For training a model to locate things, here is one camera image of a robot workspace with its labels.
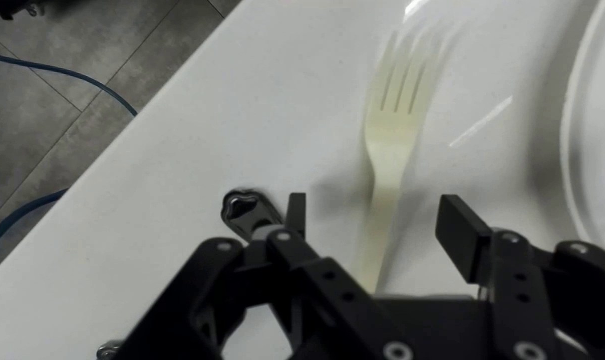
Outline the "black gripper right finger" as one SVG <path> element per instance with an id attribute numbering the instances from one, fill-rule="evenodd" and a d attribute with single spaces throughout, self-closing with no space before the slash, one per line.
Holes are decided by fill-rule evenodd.
<path id="1" fill-rule="evenodd" d="M 467 283 L 485 289 L 491 351 L 503 360 L 605 360 L 605 249 L 560 240 L 541 249 L 491 227 L 442 193 L 434 235 Z"/>

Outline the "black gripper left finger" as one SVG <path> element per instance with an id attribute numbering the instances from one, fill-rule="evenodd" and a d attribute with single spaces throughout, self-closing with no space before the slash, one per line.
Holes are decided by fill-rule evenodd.
<path id="1" fill-rule="evenodd" d="M 223 197 L 228 237 L 204 240 L 111 360 L 223 360 L 254 306 L 268 307 L 288 360 L 417 360 L 402 299 L 376 299 L 305 240 L 306 195 L 286 210 L 257 190 Z"/>

